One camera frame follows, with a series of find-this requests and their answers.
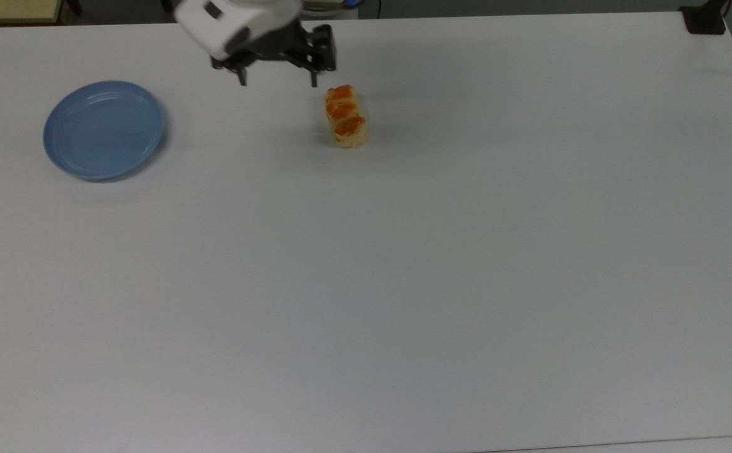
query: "wooden surface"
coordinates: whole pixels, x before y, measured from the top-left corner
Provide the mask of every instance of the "wooden surface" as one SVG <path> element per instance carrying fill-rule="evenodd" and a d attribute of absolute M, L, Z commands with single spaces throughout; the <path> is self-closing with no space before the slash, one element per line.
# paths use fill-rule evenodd
<path fill-rule="evenodd" d="M 0 29 L 0 452 L 732 435 L 730 35 L 333 28 L 318 89 L 277 62 L 238 86 L 175 24 Z M 113 79 L 161 101 L 167 140 L 82 182 L 42 128 Z M 349 151 L 323 111 L 344 83 L 372 132 Z"/>
<path fill-rule="evenodd" d="M 0 0 L 0 23 L 55 23 L 63 0 Z"/>

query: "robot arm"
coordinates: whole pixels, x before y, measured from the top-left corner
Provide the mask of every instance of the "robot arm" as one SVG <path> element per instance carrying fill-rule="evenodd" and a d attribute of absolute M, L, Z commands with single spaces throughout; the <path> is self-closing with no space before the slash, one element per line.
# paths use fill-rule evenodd
<path fill-rule="evenodd" d="M 325 24 L 305 31 L 301 11 L 301 0 L 184 0 L 175 17 L 210 55 L 213 68 L 234 72 L 242 86 L 246 68 L 257 60 L 307 69 L 317 86 L 318 72 L 335 70 L 332 28 Z"/>

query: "black bracket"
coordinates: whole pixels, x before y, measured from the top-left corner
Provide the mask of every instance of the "black bracket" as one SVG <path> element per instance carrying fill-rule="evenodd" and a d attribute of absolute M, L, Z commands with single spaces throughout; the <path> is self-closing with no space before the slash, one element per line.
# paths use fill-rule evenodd
<path fill-rule="evenodd" d="M 723 35 L 721 9 L 730 0 L 710 0 L 702 6 L 682 6 L 679 11 L 685 17 L 687 31 L 693 35 Z"/>
<path fill-rule="evenodd" d="M 240 85 L 246 86 L 246 68 L 257 60 L 287 61 L 297 68 L 307 69 L 311 73 L 311 85 L 316 87 L 318 72 L 335 71 L 332 27 L 324 24 L 306 31 L 299 20 L 294 20 L 235 51 L 227 60 L 211 58 L 211 64 L 215 69 L 233 72 Z"/>

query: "bread roll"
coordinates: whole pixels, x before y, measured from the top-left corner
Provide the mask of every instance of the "bread roll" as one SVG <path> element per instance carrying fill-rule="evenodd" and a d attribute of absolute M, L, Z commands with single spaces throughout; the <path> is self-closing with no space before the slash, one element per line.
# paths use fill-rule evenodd
<path fill-rule="evenodd" d="M 360 103 L 351 85 L 326 90 L 324 103 L 335 143 L 342 147 L 356 147 L 366 141 L 369 126 L 360 112 Z"/>

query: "floor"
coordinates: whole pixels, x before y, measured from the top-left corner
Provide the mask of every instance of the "floor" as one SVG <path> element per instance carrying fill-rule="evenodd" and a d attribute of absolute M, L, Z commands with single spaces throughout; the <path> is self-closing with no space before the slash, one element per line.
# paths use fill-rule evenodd
<path fill-rule="evenodd" d="M 174 22 L 160 0 L 80 0 L 82 14 L 70 14 L 68 25 Z M 676 11 L 703 0 L 365 0 L 361 18 L 417 18 L 466 15 L 571 14 Z M 732 7 L 726 17 L 732 33 Z"/>

